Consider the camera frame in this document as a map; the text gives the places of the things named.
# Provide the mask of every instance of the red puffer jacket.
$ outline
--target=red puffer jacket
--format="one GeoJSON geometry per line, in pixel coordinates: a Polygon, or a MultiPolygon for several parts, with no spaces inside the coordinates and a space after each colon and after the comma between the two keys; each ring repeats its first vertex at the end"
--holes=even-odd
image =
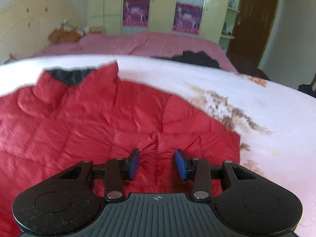
{"type": "MultiPolygon", "coordinates": [[[[240,137],[180,97],[121,81],[112,63],[68,87],[44,72],[36,86],[0,98],[0,236],[19,234],[11,206],[25,189],[90,159],[141,160],[129,192],[186,192],[174,152],[239,162],[240,137]]],[[[213,193],[220,187],[213,185],[213,193]]]]}

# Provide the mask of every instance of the gray ribbed plate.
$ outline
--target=gray ribbed plate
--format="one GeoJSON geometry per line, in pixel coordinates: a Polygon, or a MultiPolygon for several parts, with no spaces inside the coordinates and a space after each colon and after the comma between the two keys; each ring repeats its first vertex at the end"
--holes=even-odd
{"type": "MultiPolygon", "coordinates": [[[[109,204],[91,225],[68,237],[245,237],[215,216],[210,206],[184,193],[138,194],[109,204]]],[[[21,237],[34,237],[24,233],[21,237]]]]}

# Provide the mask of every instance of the pink bedspread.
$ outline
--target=pink bedspread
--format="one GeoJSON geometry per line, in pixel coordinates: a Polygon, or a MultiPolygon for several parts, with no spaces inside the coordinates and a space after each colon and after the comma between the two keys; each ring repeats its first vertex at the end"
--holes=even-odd
{"type": "Polygon", "coordinates": [[[211,41],[169,33],[146,32],[132,36],[89,34],[79,43],[51,44],[33,57],[70,54],[115,54],[171,57],[184,50],[204,51],[218,61],[221,69],[237,72],[221,47],[211,41]]]}

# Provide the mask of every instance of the purple poster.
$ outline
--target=purple poster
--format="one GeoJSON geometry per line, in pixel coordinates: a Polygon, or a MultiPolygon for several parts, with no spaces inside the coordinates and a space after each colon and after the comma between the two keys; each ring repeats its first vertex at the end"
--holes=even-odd
{"type": "Polygon", "coordinates": [[[173,31],[179,31],[198,35],[202,8],[182,3],[177,3],[176,12],[174,14],[173,31]]]}
{"type": "Polygon", "coordinates": [[[150,0],[124,0],[123,26],[148,26],[150,0]]]}

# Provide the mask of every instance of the brown door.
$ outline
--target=brown door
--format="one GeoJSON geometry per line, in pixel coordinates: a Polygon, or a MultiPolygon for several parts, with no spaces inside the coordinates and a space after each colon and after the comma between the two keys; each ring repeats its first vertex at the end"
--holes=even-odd
{"type": "Polygon", "coordinates": [[[235,68],[251,75],[259,66],[274,21],[278,0],[240,0],[240,13],[227,57],[235,68]]]}

